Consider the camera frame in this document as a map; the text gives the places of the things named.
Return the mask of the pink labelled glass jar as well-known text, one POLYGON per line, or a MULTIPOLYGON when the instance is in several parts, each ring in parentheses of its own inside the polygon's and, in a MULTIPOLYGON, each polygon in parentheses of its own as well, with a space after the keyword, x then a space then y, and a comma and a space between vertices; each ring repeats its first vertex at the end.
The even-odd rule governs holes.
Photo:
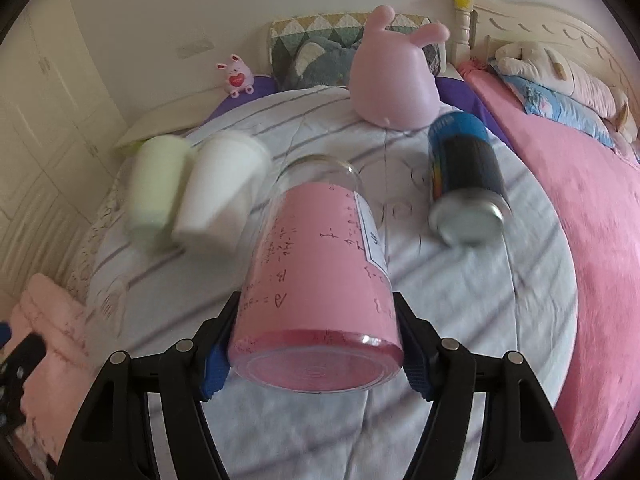
POLYGON ((348 162, 307 155, 279 174, 228 355, 241 377, 295 392, 370 389, 398 373, 385 252, 348 162))

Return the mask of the pale green cup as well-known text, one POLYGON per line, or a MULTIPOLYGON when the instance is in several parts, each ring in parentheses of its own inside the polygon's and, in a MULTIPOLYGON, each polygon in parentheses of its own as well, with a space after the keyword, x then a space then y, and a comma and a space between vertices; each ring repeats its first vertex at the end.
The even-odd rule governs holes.
POLYGON ((180 136, 156 136, 141 145, 126 199, 131 244, 146 252, 174 246, 171 232, 194 160, 194 149, 180 136))

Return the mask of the white paper cup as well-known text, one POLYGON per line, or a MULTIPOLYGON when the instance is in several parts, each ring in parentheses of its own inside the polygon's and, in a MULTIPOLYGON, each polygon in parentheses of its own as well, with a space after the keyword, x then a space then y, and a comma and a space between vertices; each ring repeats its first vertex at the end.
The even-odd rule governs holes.
POLYGON ((244 132, 212 136, 198 151, 186 184, 174 241, 194 252, 232 254, 271 164, 265 144, 244 132))

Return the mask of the folded pink quilt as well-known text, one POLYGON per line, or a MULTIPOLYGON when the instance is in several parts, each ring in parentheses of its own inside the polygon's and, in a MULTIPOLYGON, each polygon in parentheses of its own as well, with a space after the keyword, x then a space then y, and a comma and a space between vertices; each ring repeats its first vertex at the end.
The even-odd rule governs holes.
POLYGON ((12 310, 12 351, 25 337, 42 337, 46 354, 24 383, 26 422, 12 438, 18 456, 38 479, 50 479, 94 377, 87 347, 88 310, 70 293, 38 273, 12 310))

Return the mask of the heart pattern bed sheet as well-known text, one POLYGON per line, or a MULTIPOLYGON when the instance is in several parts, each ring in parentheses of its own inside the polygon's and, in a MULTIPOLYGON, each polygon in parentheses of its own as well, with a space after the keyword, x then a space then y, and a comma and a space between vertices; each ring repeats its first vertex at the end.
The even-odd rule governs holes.
POLYGON ((96 258, 105 235, 124 215, 126 185, 130 175, 130 163, 120 166, 115 180, 98 208, 93 224, 89 226, 80 242, 78 252, 70 268, 70 277, 64 288, 75 300, 84 304, 92 272, 96 268, 96 258))

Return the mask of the black blue drink can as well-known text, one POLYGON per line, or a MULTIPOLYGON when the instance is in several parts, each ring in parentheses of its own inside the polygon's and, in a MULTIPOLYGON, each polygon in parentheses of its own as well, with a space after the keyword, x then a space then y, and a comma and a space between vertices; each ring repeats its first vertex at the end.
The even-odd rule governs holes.
POLYGON ((476 246, 500 236, 511 207, 485 125, 472 114, 451 112, 431 124, 428 142, 432 231, 449 246, 476 246))

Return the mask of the white wardrobe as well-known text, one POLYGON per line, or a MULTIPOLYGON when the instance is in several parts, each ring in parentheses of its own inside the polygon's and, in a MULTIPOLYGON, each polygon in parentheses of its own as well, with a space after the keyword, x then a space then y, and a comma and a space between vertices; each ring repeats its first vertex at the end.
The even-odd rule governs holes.
POLYGON ((66 282, 127 125, 70 0, 30 0, 1 44, 1 309, 35 273, 66 282))

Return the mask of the pink fleece blanket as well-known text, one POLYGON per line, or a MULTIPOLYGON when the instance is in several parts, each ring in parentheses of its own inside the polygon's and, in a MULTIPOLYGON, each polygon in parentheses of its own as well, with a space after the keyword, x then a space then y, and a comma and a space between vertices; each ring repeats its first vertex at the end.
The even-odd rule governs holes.
POLYGON ((639 166, 526 113, 488 68, 458 71, 551 198, 570 244, 577 341, 556 411, 579 478, 601 479, 639 415, 639 166))

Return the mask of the cream bedside table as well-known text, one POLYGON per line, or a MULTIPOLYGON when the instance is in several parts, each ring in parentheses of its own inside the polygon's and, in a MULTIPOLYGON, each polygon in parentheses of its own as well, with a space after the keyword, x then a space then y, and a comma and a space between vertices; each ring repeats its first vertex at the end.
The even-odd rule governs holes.
POLYGON ((199 127, 228 96, 221 88, 210 89, 163 104, 141 116, 117 141, 124 150, 138 141, 160 134, 176 133, 199 127))

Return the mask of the blue cartoon pillow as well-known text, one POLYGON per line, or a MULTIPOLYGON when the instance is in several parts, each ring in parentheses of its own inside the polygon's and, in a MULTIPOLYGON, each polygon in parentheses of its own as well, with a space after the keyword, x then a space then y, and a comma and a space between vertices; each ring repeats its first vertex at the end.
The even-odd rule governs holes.
POLYGON ((489 66, 521 102, 526 114, 547 118, 574 128, 607 148, 615 148, 608 128, 591 108, 523 77, 503 75, 495 58, 489 60, 489 66))

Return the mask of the small pink bunny figure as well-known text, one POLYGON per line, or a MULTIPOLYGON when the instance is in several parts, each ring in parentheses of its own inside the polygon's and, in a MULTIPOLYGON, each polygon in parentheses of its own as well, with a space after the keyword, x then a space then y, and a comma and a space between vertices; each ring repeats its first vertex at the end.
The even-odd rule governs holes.
POLYGON ((254 74, 239 55, 230 55, 226 62, 217 63, 216 69, 224 72, 224 90, 230 98, 254 93, 254 74))

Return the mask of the white pink plush dog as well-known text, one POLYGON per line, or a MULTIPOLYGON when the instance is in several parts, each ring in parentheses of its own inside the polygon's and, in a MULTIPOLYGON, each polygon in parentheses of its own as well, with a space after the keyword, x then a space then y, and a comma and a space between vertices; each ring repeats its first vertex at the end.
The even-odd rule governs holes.
POLYGON ((605 123, 615 145, 621 140, 638 140, 638 125, 626 93, 591 75, 548 44, 512 42, 500 47, 494 58, 503 75, 523 77, 591 108, 605 123))

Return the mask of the large pink rabbit toy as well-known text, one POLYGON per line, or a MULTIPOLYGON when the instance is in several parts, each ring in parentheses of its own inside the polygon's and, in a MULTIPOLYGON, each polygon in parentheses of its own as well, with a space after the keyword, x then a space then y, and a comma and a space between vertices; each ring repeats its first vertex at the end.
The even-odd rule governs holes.
POLYGON ((350 66, 352 107, 366 122, 392 130, 427 127, 437 116, 439 93, 423 48, 449 39, 449 29, 427 23, 410 34, 388 26, 391 6, 378 6, 364 24, 360 46, 350 66))

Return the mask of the cream wooden headboard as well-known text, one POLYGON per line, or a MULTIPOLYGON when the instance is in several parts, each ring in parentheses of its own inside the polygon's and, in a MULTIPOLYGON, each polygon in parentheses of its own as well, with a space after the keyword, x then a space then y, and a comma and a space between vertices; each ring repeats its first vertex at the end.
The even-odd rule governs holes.
POLYGON ((588 73, 628 96, 639 116, 639 87, 605 36, 564 11, 543 4, 504 0, 454 0, 448 60, 454 66, 476 58, 487 62, 496 50, 517 41, 551 44, 588 73))

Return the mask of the white wall outlet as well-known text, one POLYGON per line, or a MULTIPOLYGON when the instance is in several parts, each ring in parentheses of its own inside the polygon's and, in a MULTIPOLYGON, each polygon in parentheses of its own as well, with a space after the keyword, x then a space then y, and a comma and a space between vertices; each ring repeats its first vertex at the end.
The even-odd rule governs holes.
POLYGON ((176 49, 176 57, 179 60, 186 60, 214 49, 215 45, 208 38, 201 38, 179 46, 176 49))

